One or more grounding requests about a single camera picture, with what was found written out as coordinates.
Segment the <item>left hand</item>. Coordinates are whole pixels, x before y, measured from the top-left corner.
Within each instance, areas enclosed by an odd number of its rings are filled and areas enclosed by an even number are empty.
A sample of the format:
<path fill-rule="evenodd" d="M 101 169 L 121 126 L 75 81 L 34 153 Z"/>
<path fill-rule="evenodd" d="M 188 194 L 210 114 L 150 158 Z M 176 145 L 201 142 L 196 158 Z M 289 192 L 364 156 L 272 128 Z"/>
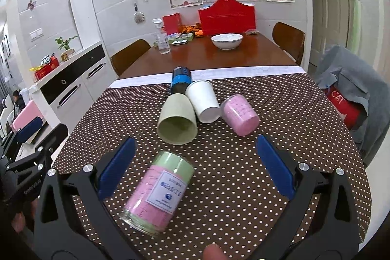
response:
<path fill-rule="evenodd" d="M 22 206 L 22 211 L 15 214 L 11 224 L 18 234 L 21 233 L 25 227 L 27 227 L 31 232 L 34 232 L 34 220 L 38 203 L 39 198 L 33 200 L 32 202 L 26 202 Z"/>

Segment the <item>right hand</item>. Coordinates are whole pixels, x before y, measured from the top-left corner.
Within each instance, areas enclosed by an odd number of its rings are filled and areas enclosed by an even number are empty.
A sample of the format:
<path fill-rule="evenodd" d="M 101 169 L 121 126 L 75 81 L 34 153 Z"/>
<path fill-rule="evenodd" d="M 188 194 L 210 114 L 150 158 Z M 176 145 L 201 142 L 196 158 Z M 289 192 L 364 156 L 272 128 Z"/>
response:
<path fill-rule="evenodd" d="M 228 260 L 224 251 L 215 243 L 208 245 L 203 251 L 203 260 Z"/>

